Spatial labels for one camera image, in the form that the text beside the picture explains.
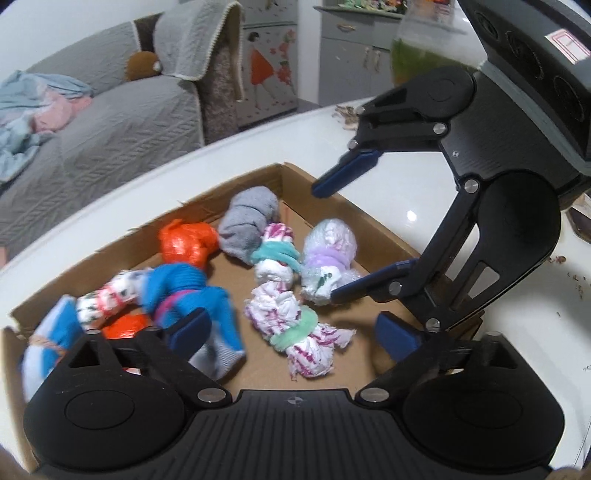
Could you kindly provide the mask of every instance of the teal hair tie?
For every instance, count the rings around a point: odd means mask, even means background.
[[[298,262],[300,253],[291,242],[263,242],[251,255],[253,264],[262,260],[275,260],[287,265],[296,273],[300,273],[301,265]]]
[[[289,327],[283,333],[276,333],[271,337],[269,343],[278,352],[285,352],[289,347],[305,340],[309,334],[314,332],[318,325],[318,315],[307,306],[301,308],[300,321],[297,325]]]

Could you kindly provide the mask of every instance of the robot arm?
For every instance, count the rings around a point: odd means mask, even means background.
[[[432,332],[470,318],[544,262],[558,241],[561,206],[591,185],[589,103],[582,103],[591,91],[591,59],[573,66],[546,37],[551,22],[591,47],[591,25],[551,0],[519,0],[510,8],[494,0],[460,3],[489,61],[474,73],[456,66],[432,70],[358,107],[349,152],[313,186],[315,196],[330,196],[375,167],[385,152],[444,154],[458,193],[421,258],[332,295],[334,303],[365,295],[398,299]],[[544,71],[542,79],[532,58]],[[571,94],[564,78],[571,80]],[[442,287],[474,225],[480,231],[476,248]],[[498,279],[470,298],[487,267]]]

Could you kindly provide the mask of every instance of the brown plush toy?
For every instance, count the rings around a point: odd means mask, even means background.
[[[128,82],[160,75],[162,65],[153,51],[139,51],[127,61],[125,77]]]

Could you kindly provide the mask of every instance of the blue gripper pad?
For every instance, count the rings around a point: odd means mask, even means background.
[[[390,312],[382,312],[375,322],[375,337],[395,362],[404,360],[424,341],[424,333]]]
[[[180,358],[189,361],[207,341],[211,331],[212,321],[207,310],[195,309],[165,330],[166,344]]]

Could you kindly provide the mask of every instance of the cartoon woman sticker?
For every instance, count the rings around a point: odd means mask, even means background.
[[[265,84],[269,78],[275,75],[273,66],[267,59],[256,49],[257,40],[261,36],[257,32],[251,32],[248,35],[248,41],[251,43],[251,83],[255,95],[255,108],[260,109],[258,104],[258,87],[262,86],[271,98],[275,100],[275,95],[271,92],[268,85]]]
[[[293,81],[291,80],[291,67],[287,52],[290,48],[290,44],[295,42],[296,32],[290,29],[283,36],[283,42],[281,43],[281,45],[279,45],[279,51],[281,52],[281,61],[279,62],[280,68],[279,70],[277,70],[277,78],[279,79],[279,81],[289,86],[294,95],[296,95],[296,89],[294,87]]]

